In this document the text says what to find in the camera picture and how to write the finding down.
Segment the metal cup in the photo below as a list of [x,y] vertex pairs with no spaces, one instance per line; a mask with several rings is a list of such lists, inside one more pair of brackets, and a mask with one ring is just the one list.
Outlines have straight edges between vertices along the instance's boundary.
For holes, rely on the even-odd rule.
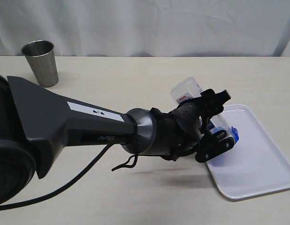
[[53,50],[54,44],[45,40],[29,42],[21,49],[39,85],[45,88],[59,81]]

